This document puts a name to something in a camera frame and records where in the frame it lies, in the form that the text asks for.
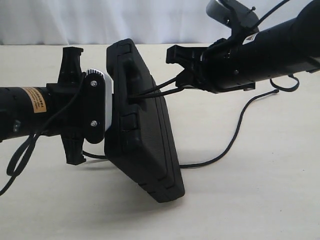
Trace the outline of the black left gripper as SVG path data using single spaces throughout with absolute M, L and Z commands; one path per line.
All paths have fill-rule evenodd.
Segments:
M 62 145 L 65 152 L 66 163 L 78 166 L 86 162 L 83 155 L 84 138 L 82 131 L 82 87 L 80 83 L 82 70 L 80 57 L 84 49 L 80 47 L 63 47 L 62 60 L 58 75 L 58 83 L 48 83 L 46 88 L 50 93 L 52 113 L 56 116 L 48 124 L 44 135 L 51 137 L 61 135 Z

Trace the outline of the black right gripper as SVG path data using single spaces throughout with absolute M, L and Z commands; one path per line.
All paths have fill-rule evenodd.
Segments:
M 167 64 L 184 68 L 175 77 L 179 89 L 197 89 L 211 93 L 251 91 L 255 82 L 250 80 L 238 56 L 241 42 L 220 38 L 208 47 L 173 45 L 166 51 Z

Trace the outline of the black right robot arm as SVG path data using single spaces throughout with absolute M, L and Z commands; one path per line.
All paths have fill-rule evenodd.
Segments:
M 313 0 L 293 19 L 259 30 L 254 8 L 236 0 L 212 0 L 209 17 L 231 29 L 207 47 L 174 45 L 166 52 L 168 64 L 183 71 L 176 86 L 211 93 L 249 91 L 259 81 L 320 69 L 320 3 Z

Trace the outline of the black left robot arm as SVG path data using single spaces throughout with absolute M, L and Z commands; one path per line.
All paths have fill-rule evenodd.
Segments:
M 24 148 L 14 154 L 27 160 L 39 137 L 60 136 L 66 162 L 79 165 L 83 157 L 82 90 L 84 73 L 80 47 L 64 47 L 57 82 L 45 86 L 1 87 L 0 140 L 27 137 Z

